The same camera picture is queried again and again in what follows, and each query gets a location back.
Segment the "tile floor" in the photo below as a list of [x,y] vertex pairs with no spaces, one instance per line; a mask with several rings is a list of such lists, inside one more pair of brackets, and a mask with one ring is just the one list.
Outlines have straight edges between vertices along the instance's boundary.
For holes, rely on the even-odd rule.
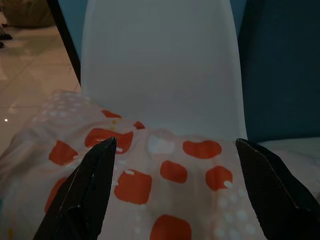
[[79,92],[57,28],[6,28],[13,40],[0,49],[0,155],[56,89]]

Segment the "glossy floor tile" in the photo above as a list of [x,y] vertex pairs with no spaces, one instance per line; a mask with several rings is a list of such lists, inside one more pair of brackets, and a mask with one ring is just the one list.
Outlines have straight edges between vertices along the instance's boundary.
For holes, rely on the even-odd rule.
[[5,31],[13,40],[0,49],[0,155],[54,90],[81,91],[55,26]]

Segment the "white plastic chair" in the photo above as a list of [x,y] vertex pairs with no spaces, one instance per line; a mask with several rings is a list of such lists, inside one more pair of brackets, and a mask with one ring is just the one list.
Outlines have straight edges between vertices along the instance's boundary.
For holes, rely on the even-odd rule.
[[125,118],[247,136],[229,0],[89,0],[81,67],[83,93]]

